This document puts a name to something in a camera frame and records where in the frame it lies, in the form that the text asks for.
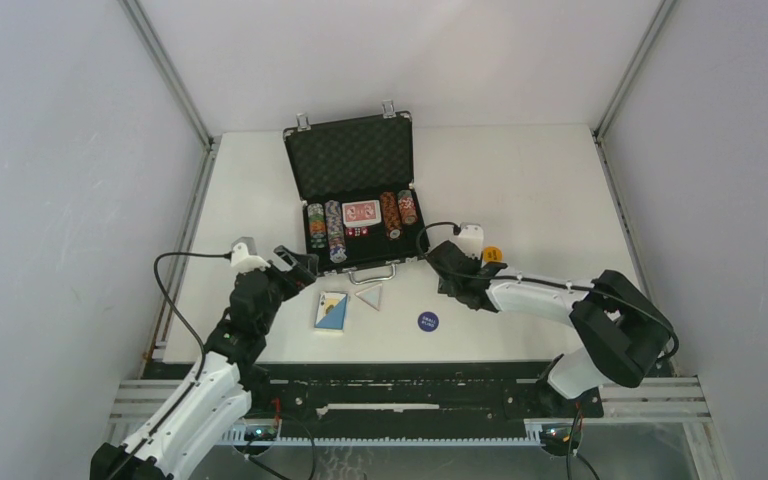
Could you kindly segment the blue white card box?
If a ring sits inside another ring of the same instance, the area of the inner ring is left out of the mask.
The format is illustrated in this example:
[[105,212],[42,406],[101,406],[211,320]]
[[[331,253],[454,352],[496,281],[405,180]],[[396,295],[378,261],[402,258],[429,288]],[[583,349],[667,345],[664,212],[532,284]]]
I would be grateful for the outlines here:
[[319,294],[313,328],[318,332],[343,333],[345,329],[349,296],[344,292]]

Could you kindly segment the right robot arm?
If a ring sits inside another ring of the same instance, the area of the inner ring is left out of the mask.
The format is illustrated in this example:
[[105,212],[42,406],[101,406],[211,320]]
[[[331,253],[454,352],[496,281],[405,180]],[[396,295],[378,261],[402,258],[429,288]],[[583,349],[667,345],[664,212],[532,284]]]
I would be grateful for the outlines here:
[[565,415],[606,383],[636,388],[678,351],[672,324],[618,271],[590,282],[528,277],[502,262],[471,259],[452,241],[424,258],[442,293],[471,310],[527,314],[575,331],[581,347],[556,357],[540,379],[538,402],[549,415]]

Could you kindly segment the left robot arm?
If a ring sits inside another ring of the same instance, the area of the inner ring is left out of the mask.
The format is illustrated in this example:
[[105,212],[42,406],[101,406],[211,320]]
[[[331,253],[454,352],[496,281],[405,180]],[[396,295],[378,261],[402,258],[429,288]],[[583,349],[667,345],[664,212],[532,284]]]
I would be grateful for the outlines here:
[[118,445],[102,444],[92,479],[186,479],[233,424],[271,407],[267,371],[257,360],[281,305],[318,277],[319,258],[278,246],[281,270],[250,238],[223,254],[235,272],[229,304],[200,341],[200,358],[161,407]]

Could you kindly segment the black aluminium poker case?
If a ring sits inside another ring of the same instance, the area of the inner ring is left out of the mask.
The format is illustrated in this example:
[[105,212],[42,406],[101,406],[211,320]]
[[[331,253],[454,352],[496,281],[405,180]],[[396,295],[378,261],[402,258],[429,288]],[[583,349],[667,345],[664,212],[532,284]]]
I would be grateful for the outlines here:
[[[282,131],[282,141],[302,203],[307,254],[319,257],[319,274],[335,275],[405,263],[422,257],[429,247],[421,204],[415,188],[413,115],[398,111],[390,101],[379,114],[310,124],[305,114]],[[315,249],[308,232],[307,206],[329,200],[343,203],[379,200],[383,192],[413,192],[418,220],[402,224],[396,240],[382,222],[369,235],[344,234],[347,259],[334,263],[327,246]]]

